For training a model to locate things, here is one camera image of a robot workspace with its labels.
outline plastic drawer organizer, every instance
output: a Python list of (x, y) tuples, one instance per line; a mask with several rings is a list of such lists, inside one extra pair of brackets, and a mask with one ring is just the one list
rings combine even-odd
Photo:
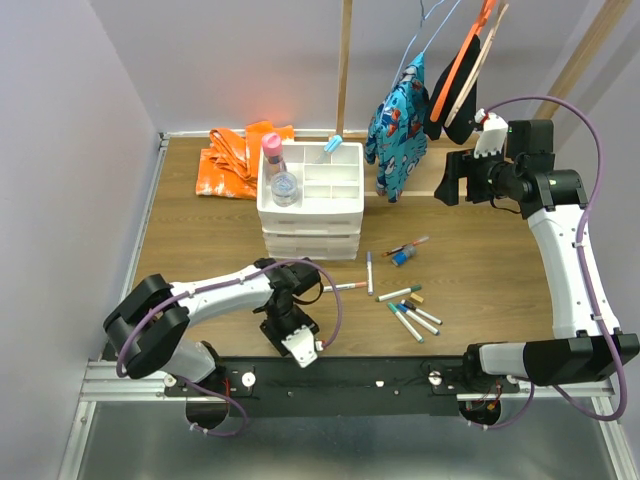
[(362, 144), (343, 143), (330, 163), (315, 163), (322, 142), (284, 145), (287, 171), (298, 180), (298, 199), (288, 207), (273, 202), (264, 158), (258, 171), (258, 214), (269, 256), (353, 259), (358, 253), (364, 211)]

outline green marker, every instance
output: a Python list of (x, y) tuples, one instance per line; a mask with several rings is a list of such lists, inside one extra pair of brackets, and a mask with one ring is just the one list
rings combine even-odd
[(410, 333), (411, 335), (413, 335), (413, 338), (415, 338), (416, 340), (418, 340), (418, 343), (424, 343), (424, 338), (422, 338), (422, 335), (420, 335), (420, 334), (418, 333), (418, 331), (417, 331), (415, 328), (413, 328), (413, 326), (409, 323), (409, 320), (407, 320), (406, 318), (404, 318), (404, 315), (402, 315), (402, 314), (398, 311), (398, 309), (396, 308), (396, 306), (395, 306), (393, 303), (391, 303), (391, 302), (387, 303), (387, 307), (389, 307), (389, 310), (391, 310), (391, 311), (393, 312), (393, 314), (394, 314), (396, 317), (398, 317), (398, 320), (400, 320), (400, 323), (402, 323), (402, 324), (405, 326), (405, 328), (406, 328), (407, 330), (409, 330), (409, 333)]
[(414, 285), (413, 287), (403, 288), (402, 290), (398, 290), (397, 292), (387, 293), (386, 295), (380, 295), (376, 297), (376, 302), (384, 302), (385, 300), (389, 300), (394, 297), (401, 297), (402, 295), (410, 294), (411, 292), (417, 292), (422, 289), (422, 285)]

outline wooden hanger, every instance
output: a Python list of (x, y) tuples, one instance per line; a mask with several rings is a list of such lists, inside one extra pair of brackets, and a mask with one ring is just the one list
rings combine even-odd
[(482, 50), (480, 50), (480, 54), (478, 55), (476, 63), (473, 65), (473, 68), (471, 69), (471, 73), (469, 74), (467, 81), (462, 86), (462, 90), (460, 90), (460, 94), (458, 95), (458, 98), (456, 98), (456, 101), (453, 103), (453, 106), (451, 107), (449, 116), (444, 122), (445, 127), (449, 127), (449, 125), (451, 125), (451, 122), (453, 122), (453, 119), (458, 114), (458, 111), (460, 111), (462, 104), (469, 96), (469, 93), (471, 92), (473, 85), (478, 79), (478, 75), (480, 75), (480, 69), (484, 65), (484, 61), (487, 59), (487, 55), (489, 54), (489, 50), (491, 49), (491, 44), (493, 43), (493, 39), (495, 38), (496, 32), (498, 31), (498, 27), (500, 26), (500, 22), (502, 21), (502, 16), (507, 11), (507, 8), (509, 8), (508, 3), (505, 3), (504, 0), (500, 2), (500, 7), (498, 8), (498, 18), (496, 18), (496, 23), (493, 25), (491, 30), (489, 30), (489, 35), (487, 35), (487, 39), (484, 41), (484, 45), (482, 46)]
[(453, 62), (453, 66), (451, 67), (449, 76), (447, 77), (447, 80), (445, 81), (444, 86), (442, 87), (442, 91), (440, 92), (440, 95), (438, 96), (438, 99), (436, 100), (436, 103), (433, 106), (433, 110), (431, 111), (431, 116), (429, 117), (429, 119), (432, 122), (438, 121), (438, 118), (442, 113), (442, 108), (444, 107), (444, 101), (447, 98), (447, 95), (449, 94), (449, 90), (451, 89), (453, 78), (456, 76), (456, 73), (458, 73), (458, 69), (460, 68), (460, 64), (462, 63), (462, 59), (464, 58), (465, 53), (467, 53), (467, 50), (469, 49), (471, 40), (473, 40), (473, 37), (475, 35), (479, 35), (482, 32), (482, 29), (487, 24), (487, 20), (489, 19), (489, 16), (493, 11), (493, 8), (496, 6), (496, 2), (497, 0), (484, 0), (482, 4), (482, 9), (480, 9), (480, 13), (476, 18), (476, 21), (471, 26), (471, 30), (469, 30), (469, 33), (467, 34), (467, 38), (464, 39), (464, 42), (462, 43), (462, 47), (458, 52), (458, 56)]

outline white marker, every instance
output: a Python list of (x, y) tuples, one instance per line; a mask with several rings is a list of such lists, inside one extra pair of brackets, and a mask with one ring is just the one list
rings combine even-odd
[(415, 328), (413, 328), (413, 326), (411, 326), (411, 324), (409, 323), (409, 320), (407, 320), (406, 318), (404, 318), (404, 316), (402, 316), (402, 314), (398, 311), (398, 309), (393, 303), (391, 302), (387, 303), (387, 307), (389, 307), (389, 310), (391, 310), (393, 314), (396, 317), (398, 317), (398, 320), (402, 322), (405, 328), (409, 330), (409, 333), (413, 335), (413, 338), (418, 340), (418, 343), (424, 343), (424, 338), (422, 338), (422, 335), (420, 335), (418, 331)]
[(414, 312), (419, 313), (423, 317), (428, 318), (433, 323), (437, 323), (438, 325), (442, 325), (442, 320), (440, 320), (439, 318), (434, 317), (433, 315), (431, 315), (430, 313), (425, 312), (424, 310), (420, 310), (418, 307), (416, 307), (409, 300), (403, 300), (400, 303), (402, 305), (404, 305), (405, 307), (407, 307), (409, 310), (413, 310)]
[(430, 323), (427, 323), (425, 320), (420, 318), (415, 313), (413, 313), (411, 310), (409, 310), (406, 307), (406, 305), (402, 305), (401, 303), (399, 303), (398, 304), (398, 308), (400, 309), (401, 312), (406, 313), (407, 315), (409, 315), (409, 318), (413, 318), (416, 322), (418, 322), (420, 325), (422, 325), (424, 328), (429, 330), (434, 335), (440, 335), (440, 330), (438, 330), (436, 327), (434, 327)]
[(367, 293), (373, 295), (373, 264), (371, 252), (367, 252)]
[[(336, 285), (336, 290), (338, 290), (338, 291), (340, 291), (340, 290), (351, 290), (353, 288), (362, 288), (362, 287), (366, 287), (366, 286), (367, 286), (367, 282), (343, 283), (342, 285)], [(331, 287), (331, 285), (329, 285), (328, 287), (324, 287), (322, 292), (323, 293), (333, 292), (333, 288)]]
[(387, 293), (386, 295), (380, 295), (376, 297), (376, 302), (384, 302), (385, 300), (389, 300), (394, 297), (401, 297), (402, 295), (406, 295), (411, 292), (417, 292), (422, 288), (422, 285), (414, 285), (413, 287), (403, 288), (402, 290), (398, 290), (397, 292)]

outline blue fabric with print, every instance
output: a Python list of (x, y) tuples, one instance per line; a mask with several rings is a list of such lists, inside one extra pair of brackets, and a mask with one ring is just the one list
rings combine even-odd
[(424, 88), (424, 56), (411, 62), (369, 124), (364, 156), (374, 165), (378, 157), (376, 191), (395, 203), (404, 183), (427, 151), (422, 131), (429, 96)]

